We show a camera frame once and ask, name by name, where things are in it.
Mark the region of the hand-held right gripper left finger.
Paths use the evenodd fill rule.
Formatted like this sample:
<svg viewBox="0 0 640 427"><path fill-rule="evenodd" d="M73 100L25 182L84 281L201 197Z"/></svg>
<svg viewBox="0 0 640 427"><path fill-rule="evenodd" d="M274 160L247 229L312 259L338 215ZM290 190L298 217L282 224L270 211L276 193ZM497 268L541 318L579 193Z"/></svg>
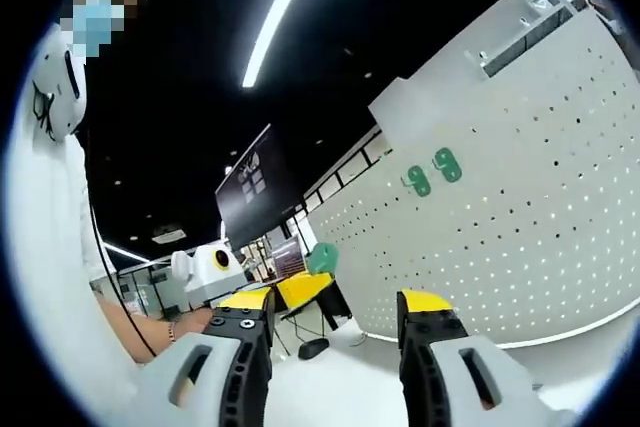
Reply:
<svg viewBox="0 0 640 427"><path fill-rule="evenodd" d="M241 291L144 367L139 426L262 426L272 377L274 293Z"/></svg>

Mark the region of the person's left hand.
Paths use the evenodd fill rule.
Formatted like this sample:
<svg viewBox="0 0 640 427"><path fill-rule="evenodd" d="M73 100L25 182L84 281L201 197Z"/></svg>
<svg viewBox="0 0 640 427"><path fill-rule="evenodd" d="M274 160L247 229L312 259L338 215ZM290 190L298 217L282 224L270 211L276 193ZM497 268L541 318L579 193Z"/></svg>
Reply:
<svg viewBox="0 0 640 427"><path fill-rule="evenodd" d="M203 307L183 314L172 327L173 339L179 340L188 333L202 333L213 316L211 308Z"/></svg>

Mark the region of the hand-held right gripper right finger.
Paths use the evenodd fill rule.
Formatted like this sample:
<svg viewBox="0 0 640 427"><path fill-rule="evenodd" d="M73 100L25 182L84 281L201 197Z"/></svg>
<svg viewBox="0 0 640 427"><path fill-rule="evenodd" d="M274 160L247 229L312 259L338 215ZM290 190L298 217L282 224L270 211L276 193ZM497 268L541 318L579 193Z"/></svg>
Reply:
<svg viewBox="0 0 640 427"><path fill-rule="evenodd" d="M530 373L484 336L471 335L436 294L396 294L399 379L410 426L554 426Z"/></svg>

